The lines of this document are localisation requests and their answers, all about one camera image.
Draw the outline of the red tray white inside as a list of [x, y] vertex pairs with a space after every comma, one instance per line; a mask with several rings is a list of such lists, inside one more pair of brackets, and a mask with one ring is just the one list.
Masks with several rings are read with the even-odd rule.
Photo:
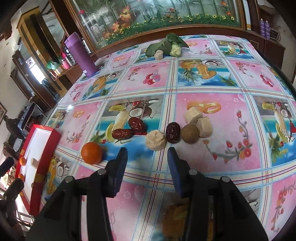
[[[21, 149], [20, 157], [25, 157], [27, 163], [17, 164], [15, 177], [18, 178], [19, 173], [25, 176], [21, 199], [32, 216], [39, 214], [45, 178], [60, 138], [61, 134], [53, 128], [33, 125]], [[31, 166], [32, 158], [39, 160], [37, 169]]]

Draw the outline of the brown kiwi back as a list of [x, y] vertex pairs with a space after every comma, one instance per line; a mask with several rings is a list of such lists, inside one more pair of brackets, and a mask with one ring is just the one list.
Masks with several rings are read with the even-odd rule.
[[185, 125], [181, 129], [181, 138], [184, 142], [188, 144], [194, 144], [199, 139], [199, 130], [195, 125]]

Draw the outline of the dark red date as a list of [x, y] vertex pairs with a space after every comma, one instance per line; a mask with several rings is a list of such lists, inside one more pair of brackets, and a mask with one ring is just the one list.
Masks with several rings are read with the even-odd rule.
[[181, 128], [177, 122], [171, 122], [166, 127], [166, 140], [175, 144], [180, 140]]

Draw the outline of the round beige cake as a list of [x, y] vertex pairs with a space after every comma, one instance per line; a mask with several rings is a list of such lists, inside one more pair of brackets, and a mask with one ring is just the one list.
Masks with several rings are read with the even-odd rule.
[[165, 135], [158, 130], [149, 132], [145, 137], [145, 145], [152, 151], [160, 151], [164, 149], [166, 142], [167, 140]]

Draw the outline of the beige cake cube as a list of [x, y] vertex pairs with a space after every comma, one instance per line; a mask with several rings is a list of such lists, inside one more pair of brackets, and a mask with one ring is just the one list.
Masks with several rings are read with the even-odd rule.
[[187, 124], [195, 125], [198, 119], [203, 117], [203, 113], [195, 106], [191, 107], [184, 113], [184, 119]]
[[211, 121], [208, 117], [199, 118], [196, 124], [201, 138], [208, 138], [212, 135], [213, 129]]

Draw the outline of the large orange mandarin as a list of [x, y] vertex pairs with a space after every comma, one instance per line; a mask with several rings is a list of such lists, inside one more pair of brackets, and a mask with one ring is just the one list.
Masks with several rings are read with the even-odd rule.
[[25, 176], [22, 173], [18, 174], [18, 178], [25, 182]]

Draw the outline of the small orange mandarin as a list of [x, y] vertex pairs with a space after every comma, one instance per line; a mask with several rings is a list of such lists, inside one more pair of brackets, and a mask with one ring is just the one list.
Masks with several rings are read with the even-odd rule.
[[26, 163], [27, 163], [26, 158], [25, 158], [25, 157], [20, 157], [20, 159], [19, 159], [19, 163], [20, 163], [21, 166], [25, 166]]

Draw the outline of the tall beige cake cylinder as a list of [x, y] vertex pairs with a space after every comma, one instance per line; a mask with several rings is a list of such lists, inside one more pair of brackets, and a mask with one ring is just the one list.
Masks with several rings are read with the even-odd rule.
[[32, 158], [31, 159], [31, 166], [34, 167], [35, 169], [37, 169], [39, 166], [39, 160]]

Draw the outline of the colourful fruit print tablecloth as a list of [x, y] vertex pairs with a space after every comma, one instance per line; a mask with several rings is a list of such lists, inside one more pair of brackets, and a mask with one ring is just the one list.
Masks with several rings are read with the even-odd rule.
[[180, 240], [188, 201], [174, 190], [167, 151], [209, 178], [228, 176], [276, 240], [295, 210], [295, 98], [243, 38], [189, 35], [176, 56], [134, 45], [98, 60], [46, 122], [61, 133], [43, 187], [90, 176], [120, 148], [128, 163], [107, 201], [115, 240]]

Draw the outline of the wooden sideboard cabinet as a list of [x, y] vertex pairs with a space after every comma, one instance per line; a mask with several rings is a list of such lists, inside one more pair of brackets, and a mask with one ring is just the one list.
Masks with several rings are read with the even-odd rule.
[[52, 80], [50, 81], [51, 85], [55, 90], [64, 96], [65, 93], [76, 83], [78, 78], [83, 74], [80, 66], [75, 64], [69, 69], [64, 69], [62, 66], [58, 71], [50, 70]]

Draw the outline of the beige cake piece by cauliflower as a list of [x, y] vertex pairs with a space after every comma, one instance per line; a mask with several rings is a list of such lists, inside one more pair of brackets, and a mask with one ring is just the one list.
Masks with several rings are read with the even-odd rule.
[[162, 60], [164, 58], [164, 52], [162, 50], [157, 50], [154, 54], [155, 60]]

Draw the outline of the green leafy cauliflower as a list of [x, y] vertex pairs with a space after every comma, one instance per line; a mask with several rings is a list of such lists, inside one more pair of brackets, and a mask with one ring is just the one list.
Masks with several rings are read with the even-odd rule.
[[150, 44], [145, 52], [147, 57], [152, 57], [158, 50], [163, 51], [163, 55], [179, 57], [182, 48], [189, 48], [188, 44], [175, 33], [169, 33], [160, 42]]

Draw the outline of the purple thermos bottle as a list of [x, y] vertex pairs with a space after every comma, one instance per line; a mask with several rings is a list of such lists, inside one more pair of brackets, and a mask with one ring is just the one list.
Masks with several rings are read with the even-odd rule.
[[92, 77], [95, 75], [98, 71], [97, 66], [83, 45], [80, 36], [74, 32], [65, 40], [64, 43], [86, 77]]

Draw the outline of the flower mural glass panel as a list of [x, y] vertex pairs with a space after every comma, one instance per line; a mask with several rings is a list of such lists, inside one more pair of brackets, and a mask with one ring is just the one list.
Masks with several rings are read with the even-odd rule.
[[139, 33], [171, 26], [242, 26], [240, 1], [92, 0], [66, 4], [95, 50]]

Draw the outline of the framed wall painting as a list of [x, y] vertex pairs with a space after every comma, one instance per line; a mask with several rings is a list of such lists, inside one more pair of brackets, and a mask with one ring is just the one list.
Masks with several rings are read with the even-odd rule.
[[3, 121], [6, 112], [6, 108], [0, 103], [0, 123]]

